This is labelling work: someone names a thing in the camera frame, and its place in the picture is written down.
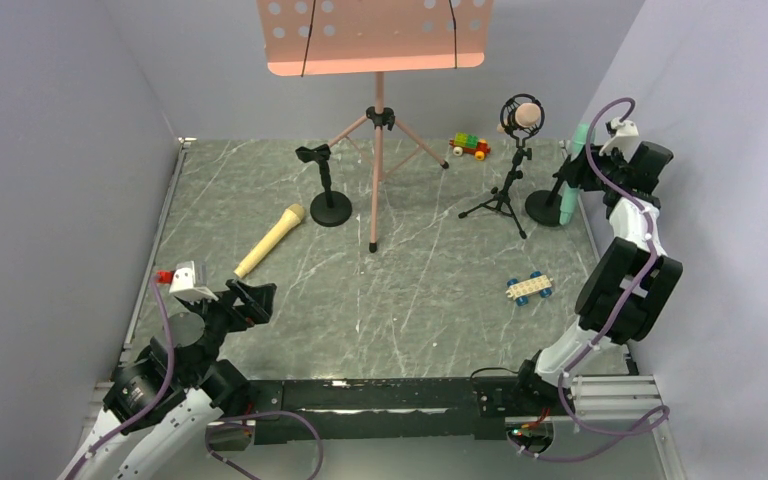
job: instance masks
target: white wall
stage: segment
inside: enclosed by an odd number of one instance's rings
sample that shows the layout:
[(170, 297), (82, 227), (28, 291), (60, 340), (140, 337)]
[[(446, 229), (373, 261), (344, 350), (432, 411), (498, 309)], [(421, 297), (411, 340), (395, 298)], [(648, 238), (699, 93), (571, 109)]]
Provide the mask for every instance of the white wall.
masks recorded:
[[(373, 102), (371, 74), (269, 73), (254, 0), (105, 3), (182, 134), (329, 138)], [(484, 65), (390, 74), (387, 103), (424, 136), (467, 131), (494, 138), (505, 100), (526, 92), (547, 109), (543, 135), (566, 137), (642, 3), (496, 0)]]
[(0, 479), (73, 453), (176, 144), (101, 2), (0, 0)]
[(585, 121), (623, 95), (642, 136), (675, 152), (659, 230), (685, 268), (635, 356), (673, 407), (690, 478), (768, 478), (768, 2), (647, 0)]

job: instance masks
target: microphone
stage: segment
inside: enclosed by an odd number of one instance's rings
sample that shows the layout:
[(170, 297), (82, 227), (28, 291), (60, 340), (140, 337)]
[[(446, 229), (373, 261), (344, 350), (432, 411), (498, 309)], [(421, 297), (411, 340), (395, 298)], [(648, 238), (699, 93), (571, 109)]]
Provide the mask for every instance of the microphone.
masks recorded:
[(534, 103), (524, 103), (514, 110), (513, 115), (508, 115), (504, 123), (500, 123), (496, 126), (496, 131), (499, 133), (506, 133), (505, 127), (508, 126), (508, 122), (513, 120), (512, 127), (516, 130), (524, 130), (528, 127), (537, 125), (540, 121), (540, 107)]

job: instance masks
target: black desktop tripod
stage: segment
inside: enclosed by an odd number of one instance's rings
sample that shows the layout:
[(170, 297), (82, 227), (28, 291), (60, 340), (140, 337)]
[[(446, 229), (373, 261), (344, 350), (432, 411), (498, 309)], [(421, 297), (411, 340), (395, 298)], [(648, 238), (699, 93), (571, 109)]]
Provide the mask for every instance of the black desktop tripod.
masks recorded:
[[(517, 119), (516, 119), (517, 109), (519, 109), (520, 107), (523, 107), (524, 105), (527, 105), (527, 103), (523, 104), (520, 102), (522, 99), (529, 100), (530, 101), (529, 103), (536, 105), (540, 109), (539, 122), (533, 125), (520, 125), (517, 122)], [(502, 130), (504, 130), (505, 133), (507, 133), (511, 138), (513, 138), (516, 141), (516, 147), (517, 147), (516, 153), (514, 153), (514, 158), (511, 160), (511, 163), (512, 163), (511, 169), (508, 171), (508, 174), (505, 177), (505, 184), (502, 186), (501, 190), (499, 190), (496, 187), (493, 187), (493, 189), (490, 190), (490, 193), (493, 195), (493, 198), (491, 198), (490, 200), (487, 200), (486, 202), (479, 203), (478, 205), (470, 208), (469, 210), (459, 213), (458, 218), (466, 218), (467, 215), (478, 210), (479, 208), (486, 208), (491, 212), (496, 212), (500, 215), (513, 218), (514, 223), (516, 223), (517, 229), (519, 230), (519, 236), (523, 239), (527, 238), (527, 235), (525, 234), (525, 230), (522, 229), (522, 225), (520, 225), (519, 219), (517, 218), (513, 207), (511, 207), (511, 196), (510, 196), (509, 190), (511, 189), (511, 185), (514, 184), (514, 180), (522, 178), (522, 169), (521, 169), (522, 159), (527, 158), (528, 160), (531, 160), (531, 148), (525, 148), (525, 141), (533, 137), (534, 135), (536, 135), (537, 132), (540, 131), (541, 128), (543, 128), (544, 118), (545, 118), (545, 115), (543, 112), (543, 106), (540, 105), (539, 100), (537, 100), (531, 95), (521, 93), (519, 95), (516, 95), (510, 98), (507, 102), (505, 102), (505, 105), (502, 107), (502, 110), (499, 112), (499, 126), (501, 127)], [(518, 131), (525, 132), (525, 134), (519, 137), (516, 135), (516, 132)], [(507, 212), (502, 210), (503, 206), (508, 207)]]

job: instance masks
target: black elastic cord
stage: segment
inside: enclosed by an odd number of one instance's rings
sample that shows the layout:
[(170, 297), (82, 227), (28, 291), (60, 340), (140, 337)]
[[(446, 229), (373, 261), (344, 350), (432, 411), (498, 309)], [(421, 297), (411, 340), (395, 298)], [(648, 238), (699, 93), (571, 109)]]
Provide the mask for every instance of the black elastic cord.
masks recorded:
[(455, 20), (455, 7), (449, 0), (449, 11), (452, 12), (452, 34), (455, 37), (455, 68), (458, 68), (458, 21)]
[(313, 17), (316, 15), (316, 0), (313, 0), (313, 8), (310, 10), (310, 26), (307, 27), (307, 45), (305, 45), (305, 58), (302, 60), (302, 77), (304, 77), (304, 70), (307, 68), (307, 52), (310, 51), (310, 37), (313, 36)]

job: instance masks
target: toy truck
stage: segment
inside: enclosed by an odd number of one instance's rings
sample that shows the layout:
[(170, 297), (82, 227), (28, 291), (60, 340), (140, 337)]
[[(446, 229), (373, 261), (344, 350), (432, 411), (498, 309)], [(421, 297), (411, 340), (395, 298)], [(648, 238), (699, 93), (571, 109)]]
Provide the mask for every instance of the toy truck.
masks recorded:
[(508, 280), (508, 298), (514, 299), (518, 306), (528, 303), (528, 296), (539, 293), (546, 298), (552, 294), (552, 279), (540, 272), (534, 272), (531, 277), (520, 283), (516, 278)]
[(465, 133), (456, 134), (453, 140), (449, 140), (449, 145), (452, 146), (454, 156), (460, 157), (464, 153), (469, 153), (475, 156), (479, 162), (483, 161), (490, 153), (490, 145), (487, 145), (487, 140)]

